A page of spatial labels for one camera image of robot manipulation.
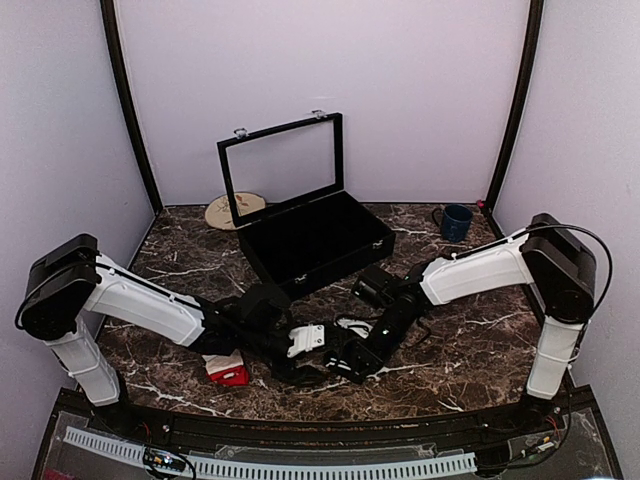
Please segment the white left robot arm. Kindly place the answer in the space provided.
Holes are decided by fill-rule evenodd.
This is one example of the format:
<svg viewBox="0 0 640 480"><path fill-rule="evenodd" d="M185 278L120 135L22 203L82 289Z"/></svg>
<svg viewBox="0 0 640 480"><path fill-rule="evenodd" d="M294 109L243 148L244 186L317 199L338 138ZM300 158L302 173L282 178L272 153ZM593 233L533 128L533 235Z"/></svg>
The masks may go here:
<svg viewBox="0 0 640 480"><path fill-rule="evenodd" d="M296 364L298 355L324 346L324 326L279 327L292 316L277 286L256 284L216 302L179 294L120 267L99 252L95 237L79 234L31 266L15 325L51 348L120 436L134 435L141 415L125 401L123 383L81 319L84 311L124 320L201 355L248 352L290 385L324 379L320 370Z"/></svg>

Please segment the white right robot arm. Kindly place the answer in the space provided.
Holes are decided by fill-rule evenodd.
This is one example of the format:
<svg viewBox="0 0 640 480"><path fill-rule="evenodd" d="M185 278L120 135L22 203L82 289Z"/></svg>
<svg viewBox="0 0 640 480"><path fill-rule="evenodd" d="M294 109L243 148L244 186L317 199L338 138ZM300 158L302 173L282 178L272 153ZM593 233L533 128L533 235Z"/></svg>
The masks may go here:
<svg viewBox="0 0 640 480"><path fill-rule="evenodd" d="M525 394L510 413L521 434L549 416L584 326L595 309L596 257L575 237L575 227L542 213L531 224L491 244L414 265L402 277L371 265L353 294L382 315L366 335L348 331L327 352L332 372L361 383L377 373L404 341L413 323L431 309L474 294L513 285L533 285L545 320Z"/></svg>

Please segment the black compartment display box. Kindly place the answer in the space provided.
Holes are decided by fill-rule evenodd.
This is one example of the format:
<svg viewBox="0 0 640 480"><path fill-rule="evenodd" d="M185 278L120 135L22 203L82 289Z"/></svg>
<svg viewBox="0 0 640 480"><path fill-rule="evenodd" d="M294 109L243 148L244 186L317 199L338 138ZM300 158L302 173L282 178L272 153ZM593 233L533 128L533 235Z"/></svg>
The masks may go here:
<svg viewBox="0 0 640 480"><path fill-rule="evenodd" d="M266 207L238 216L240 246L264 283L301 299L390 256L394 232L345 189L341 113L235 130L218 142L227 197Z"/></svg>

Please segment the red and white sock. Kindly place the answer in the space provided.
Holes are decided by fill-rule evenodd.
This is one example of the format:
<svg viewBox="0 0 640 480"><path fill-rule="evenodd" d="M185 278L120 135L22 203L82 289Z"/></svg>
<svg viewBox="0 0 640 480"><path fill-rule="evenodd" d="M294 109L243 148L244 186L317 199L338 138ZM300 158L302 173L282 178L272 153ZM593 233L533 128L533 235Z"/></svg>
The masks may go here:
<svg viewBox="0 0 640 480"><path fill-rule="evenodd" d="M215 384L224 386L246 386L250 375L241 352L234 350L230 355L204 355L208 378Z"/></svg>

